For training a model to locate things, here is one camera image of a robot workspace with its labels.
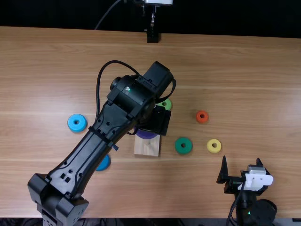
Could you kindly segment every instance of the blue ring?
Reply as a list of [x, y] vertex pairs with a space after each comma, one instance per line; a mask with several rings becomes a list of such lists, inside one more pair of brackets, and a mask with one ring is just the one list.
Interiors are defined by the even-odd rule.
[[81, 114], [74, 114], [68, 118], [67, 124], [72, 132], [78, 133], [86, 128], [87, 120]]
[[102, 160], [102, 162], [99, 164], [99, 166], [96, 168], [96, 171], [106, 170], [110, 164], [111, 164], [111, 159], [110, 159], [109, 155], [107, 154], [105, 156], [105, 158]]

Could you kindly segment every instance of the black wall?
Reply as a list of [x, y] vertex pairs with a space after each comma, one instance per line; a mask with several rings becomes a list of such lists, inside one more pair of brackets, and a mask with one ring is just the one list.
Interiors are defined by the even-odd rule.
[[[114, 1], [0, 0], [0, 25], [94, 29]], [[160, 32], [301, 38], [301, 0], [174, 0], [156, 20]], [[145, 24], [141, 7], [127, 0], [100, 30], [141, 32]]]

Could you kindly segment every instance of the green ring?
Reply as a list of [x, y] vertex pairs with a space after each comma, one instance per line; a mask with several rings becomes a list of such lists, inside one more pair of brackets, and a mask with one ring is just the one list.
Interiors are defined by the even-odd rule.
[[175, 141], [175, 149], [180, 154], [188, 154], [192, 150], [192, 142], [185, 137], [181, 137]]
[[165, 101], [162, 101], [161, 103], [159, 103], [157, 105], [165, 107], [165, 109], [168, 111], [170, 111], [171, 107], [173, 106], [170, 99], [166, 99]]

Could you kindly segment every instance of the light blue ring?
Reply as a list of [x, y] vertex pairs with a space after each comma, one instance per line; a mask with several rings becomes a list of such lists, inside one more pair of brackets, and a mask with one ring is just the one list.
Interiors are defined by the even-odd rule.
[[79, 133], [87, 127], [87, 120], [81, 114], [74, 114], [69, 117], [67, 124], [72, 132]]

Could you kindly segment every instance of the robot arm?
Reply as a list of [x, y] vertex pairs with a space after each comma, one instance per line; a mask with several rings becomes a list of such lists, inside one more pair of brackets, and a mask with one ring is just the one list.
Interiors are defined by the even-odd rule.
[[228, 175], [226, 157], [222, 159], [222, 167], [216, 181], [224, 184], [224, 193], [233, 194], [235, 201], [231, 207], [227, 223], [231, 221], [232, 211], [236, 207], [238, 226], [272, 226], [277, 213], [276, 205], [270, 200], [257, 200], [272, 184], [273, 177], [258, 158], [256, 165], [249, 165], [247, 171], [241, 171], [240, 177]]
[[159, 62], [144, 76], [113, 81], [108, 100], [79, 144], [47, 175], [34, 174], [28, 182], [44, 226], [75, 224], [88, 206], [81, 195], [95, 169], [112, 148], [118, 150], [116, 142], [134, 126], [166, 135], [171, 113], [155, 104], [164, 100], [159, 97], [171, 82], [174, 90], [173, 75]]

